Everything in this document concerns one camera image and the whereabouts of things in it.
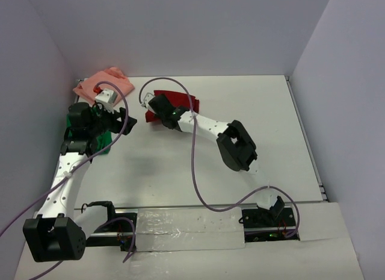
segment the red cloth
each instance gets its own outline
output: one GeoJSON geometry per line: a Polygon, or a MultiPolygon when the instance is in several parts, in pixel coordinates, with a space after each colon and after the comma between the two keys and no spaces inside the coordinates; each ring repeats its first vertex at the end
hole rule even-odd
{"type": "MultiPolygon", "coordinates": [[[[154,90],[154,95],[166,95],[166,98],[171,102],[172,105],[175,107],[184,106],[187,108],[190,108],[190,103],[188,101],[188,97],[186,93],[182,92],[171,92],[169,90],[154,90]]],[[[199,113],[199,100],[196,99],[195,96],[191,95],[191,101],[192,101],[192,107],[196,113],[199,113]]],[[[146,112],[146,122],[154,122],[156,120],[159,120],[155,114],[153,114],[151,111],[147,110],[146,112]]]]}

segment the white table surface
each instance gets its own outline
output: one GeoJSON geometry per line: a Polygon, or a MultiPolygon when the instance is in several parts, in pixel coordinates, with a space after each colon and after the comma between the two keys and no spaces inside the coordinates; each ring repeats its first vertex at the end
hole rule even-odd
{"type": "MultiPolygon", "coordinates": [[[[321,201],[322,196],[284,76],[175,77],[200,100],[200,114],[243,123],[257,146],[261,168],[295,201],[321,201]]],[[[191,134],[144,120],[138,103],[140,87],[150,78],[131,78],[136,89],[127,96],[130,115],[138,119],[132,132],[94,159],[76,201],[113,201],[116,207],[200,205],[190,171],[191,134]]],[[[156,81],[156,89],[182,92],[173,82],[156,81]]],[[[199,189],[210,204],[232,204],[259,186],[250,187],[222,162],[218,147],[197,139],[199,189]]]]}
{"type": "MultiPolygon", "coordinates": [[[[122,264],[118,247],[88,247],[44,280],[363,280],[343,218],[335,203],[299,204],[301,241],[246,243],[245,248],[138,252],[122,264]]],[[[54,263],[35,263],[26,245],[15,280],[26,280],[54,263]]]]}

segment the white wall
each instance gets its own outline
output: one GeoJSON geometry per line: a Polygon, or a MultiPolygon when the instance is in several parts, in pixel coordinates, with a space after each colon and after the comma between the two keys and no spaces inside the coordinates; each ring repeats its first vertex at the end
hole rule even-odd
{"type": "Polygon", "coordinates": [[[385,275],[385,0],[330,0],[292,76],[366,280],[385,275]]]}
{"type": "MultiPolygon", "coordinates": [[[[75,80],[28,0],[0,0],[0,18],[3,228],[51,184],[75,80]]],[[[13,279],[16,271],[24,219],[0,239],[2,280],[13,279]]]]}
{"type": "Polygon", "coordinates": [[[291,74],[328,0],[30,0],[79,78],[291,74]]]}

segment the folded cloth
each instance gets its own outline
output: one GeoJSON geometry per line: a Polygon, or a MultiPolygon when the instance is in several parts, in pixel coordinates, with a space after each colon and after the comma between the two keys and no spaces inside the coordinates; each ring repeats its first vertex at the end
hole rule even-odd
{"type": "MultiPolygon", "coordinates": [[[[169,90],[154,90],[154,95],[166,95],[166,98],[171,102],[172,105],[175,107],[187,107],[190,108],[190,103],[188,101],[188,97],[186,93],[181,92],[171,92],[169,90]]],[[[192,101],[192,107],[193,110],[198,113],[199,112],[199,100],[196,99],[195,96],[191,95],[191,101],[192,101]]],[[[147,110],[146,112],[146,122],[154,122],[156,120],[159,120],[153,112],[147,110]]]]}
{"type": "MultiPolygon", "coordinates": [[[[97,96],[93,89],[99,81],[109,81],[114,83],[124,95],[128,95],[135,88],[119,68],[110,67],[103,71],[99,71],[85,81],[80,82],[78,86],[73,89],[73,91],[78,96],[88,101],[88,103],[93,104],[95,96],[97,96]]],[[[108,84],[101,84],[100,88],[114,90],[114,88],[108,84]]],[[[122,97],[118,94],[114,105],[121,101],[121,99],[122,97]]]]}

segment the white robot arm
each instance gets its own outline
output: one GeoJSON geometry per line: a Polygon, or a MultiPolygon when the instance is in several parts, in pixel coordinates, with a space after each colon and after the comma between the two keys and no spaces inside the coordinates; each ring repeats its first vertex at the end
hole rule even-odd
{"type": "Polygon", "coordinates": [[[116,93],[112,90],[94,90],[94,107],[78,102],[69,107],[71,124],[66,129],[60,149],[59,164],[52,183],[55,187],[65,177],[68,180],[50,193],[33,219],[27,219],[23,233],[36,262],[78,260],[83,256],[86,239],[108,220],[116,217],[112,202],[93,202],[73,220],[73,211],[82,179],[90,167],[85,161],[97,152],[97,137],[107,131],[129,134],[137,120],[128,117],[124,130],[126,110],[114,111],[116,93]]]}
{"type": "MultiPolygon", "coordinates": [[[[164,126],[181,132],[193,132],[194,119],[186,107],[174,107],[163,94],[154,96],[147,93],[142,106],[155,113],[164,126]]],[[[218,145],[225,165],[253,183],[254,187],[269,186],[269,182],[259,168],[256,145],[241,122],[231,123],[208,119],[195,114],[197,119],[196,134],[218,145]]],[[[256,204],[276,218],[285,204],[276,191],[266,189],[255,194],[256,204]]]]}

